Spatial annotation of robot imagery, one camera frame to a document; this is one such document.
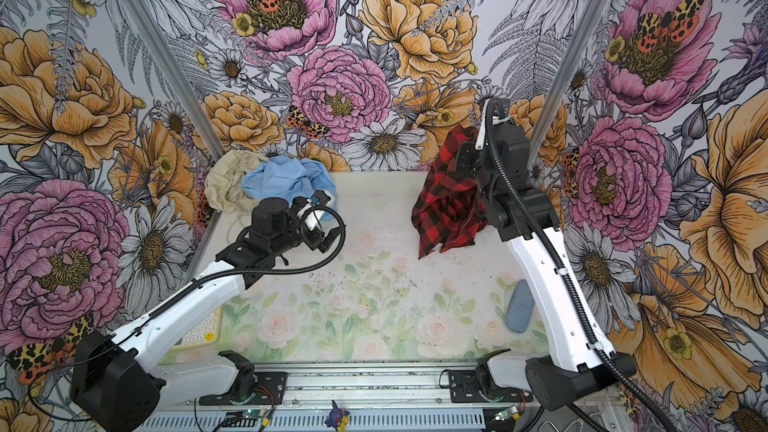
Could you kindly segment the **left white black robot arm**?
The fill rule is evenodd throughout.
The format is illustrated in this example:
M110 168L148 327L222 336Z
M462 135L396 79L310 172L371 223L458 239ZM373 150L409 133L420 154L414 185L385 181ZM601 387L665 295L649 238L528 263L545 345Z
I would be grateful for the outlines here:
M261 200L251 222L213 262L139 318L75 349L69 396L107 431L133 431L156 410L203 397L235 403L257 391L254 364L233 351L180 366L162 358L210 313L264 276L300 275L330 263L346 226L324 190L286 201Z

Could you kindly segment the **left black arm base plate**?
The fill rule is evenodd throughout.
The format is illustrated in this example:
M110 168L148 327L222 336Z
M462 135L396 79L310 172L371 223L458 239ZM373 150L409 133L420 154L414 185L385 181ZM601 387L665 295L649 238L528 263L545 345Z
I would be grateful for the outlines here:
M285 372L255 372L247 378L237 379L229 391L203 396L198 402L203 406L281 405L287 378Z

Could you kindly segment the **red black plaid cloth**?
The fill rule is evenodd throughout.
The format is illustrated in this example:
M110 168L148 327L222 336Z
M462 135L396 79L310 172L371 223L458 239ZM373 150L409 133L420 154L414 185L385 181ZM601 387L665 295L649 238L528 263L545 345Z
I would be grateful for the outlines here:
M472 246L488 222L478 202L476 181L457 171L460 147L472 146L474 127L452 128L434 162L411 212L411 223L419 236L418 257L432 252Z

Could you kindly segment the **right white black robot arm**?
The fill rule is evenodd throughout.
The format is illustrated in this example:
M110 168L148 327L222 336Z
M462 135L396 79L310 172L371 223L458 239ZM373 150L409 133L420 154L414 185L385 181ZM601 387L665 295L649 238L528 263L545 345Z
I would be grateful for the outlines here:
M549 352L520 359L493 353L479 367L486 392L521 389L553 411L629 379L634 360L601 330L568 260L548 195L529 182L530 143L509 114L510 101L485 101L473 143L460 146L457 170L473 176L483 217L522 269L545 324Z

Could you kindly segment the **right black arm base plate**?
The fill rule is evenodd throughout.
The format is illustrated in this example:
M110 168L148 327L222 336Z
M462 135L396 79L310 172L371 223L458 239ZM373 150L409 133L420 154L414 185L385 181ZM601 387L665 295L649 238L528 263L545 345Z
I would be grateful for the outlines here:
M440 386L447 388L452 403L515 403L533 399L530 391L519 388L497 387L490 377L476 370L445 369L447 382L439 379Z

